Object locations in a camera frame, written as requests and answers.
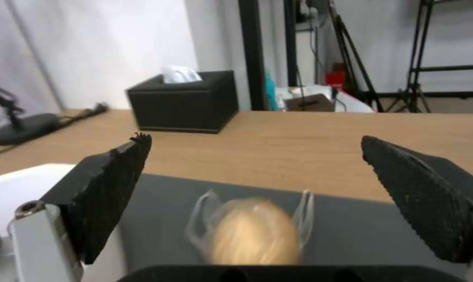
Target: bread roll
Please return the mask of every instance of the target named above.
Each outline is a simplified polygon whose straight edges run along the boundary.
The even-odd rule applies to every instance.
[[[213,232],[213,264],[297,264],[300,257],[296,227],[290,217],[265,199],[234,200]]]

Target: wooden table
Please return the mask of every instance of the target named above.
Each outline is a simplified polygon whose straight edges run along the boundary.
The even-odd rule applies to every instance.
[[[135,131],[130,111],[113,110],[1,154],[0,174],[75,164]],[[174,177],[388,202],[362,160],[364,134],[447,157],[473,174],[473,114],[243,112],[217,135],[151,134],[144,172]]]

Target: food in plastic bag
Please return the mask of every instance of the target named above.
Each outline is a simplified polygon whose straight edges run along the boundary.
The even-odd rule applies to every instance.
[[[195,222],[201,214],[206,233]],[[304,191],[290,218],[271,200],[247,198],[222,204],[213,191],[199,198],[185,234],[212,264],[298,264],[313,228],[313,194]]]

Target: gray mat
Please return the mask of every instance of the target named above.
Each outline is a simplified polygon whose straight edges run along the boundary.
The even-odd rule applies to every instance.
[[[294,192],[143,174],[121,220],[129,271],[204,264],[183,232],[195,202],[210,189],[224,202],[266,197],[290,215],[301,198]],[[428,266],[458,277],[466,270],[436,258],[392,204],[316,195],[315,210],[305,264]]]

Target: tissue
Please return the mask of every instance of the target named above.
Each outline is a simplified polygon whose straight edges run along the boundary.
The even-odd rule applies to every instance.
[[[163,83],[186,83],[201,81],[200,75],[187,67],[166,66],[162,68]]]

